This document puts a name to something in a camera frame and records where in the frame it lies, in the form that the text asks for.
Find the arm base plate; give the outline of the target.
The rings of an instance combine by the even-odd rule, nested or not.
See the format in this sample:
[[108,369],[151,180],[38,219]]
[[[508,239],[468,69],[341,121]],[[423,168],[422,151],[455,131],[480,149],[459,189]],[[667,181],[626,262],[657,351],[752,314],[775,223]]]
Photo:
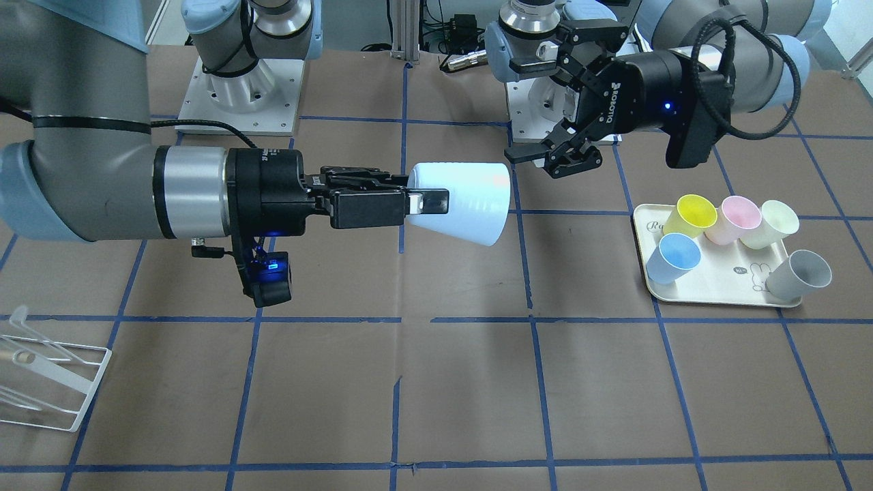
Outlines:
[[560,121],[576,117],[579,94],[549,77],[508,82],[505,87],[515,143],[537,143]]
[[249,74],[222,78],[196,62],[179,118],[222,121],[246,136],[292,136],[305,67],[303,60],[261,59]]

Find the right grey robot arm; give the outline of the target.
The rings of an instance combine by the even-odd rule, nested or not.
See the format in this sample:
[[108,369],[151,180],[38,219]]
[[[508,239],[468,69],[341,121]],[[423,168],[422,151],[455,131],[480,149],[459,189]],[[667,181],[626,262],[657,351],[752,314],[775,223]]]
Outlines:
[[2,220],[32,240],[288,237],[442,215],[444,189],[325,167],[293,149],[157,146],[137,1],[3,1],[2,109],[32,139],[2,150]]

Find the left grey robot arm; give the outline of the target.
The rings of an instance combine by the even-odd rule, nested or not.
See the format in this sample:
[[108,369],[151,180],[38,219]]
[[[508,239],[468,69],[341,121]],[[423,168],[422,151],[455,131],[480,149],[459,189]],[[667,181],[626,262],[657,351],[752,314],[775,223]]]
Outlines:
[[502,82],[546,80],[554,127],[505,150],[555,179],[595,170],[611,134],[661,130],[665,162],[694,168],[730,134],[767,139],[788,125],[810,74],[805,41],[829,1],[634,1],[630,24],[598,1],[508,1],[486,29]]

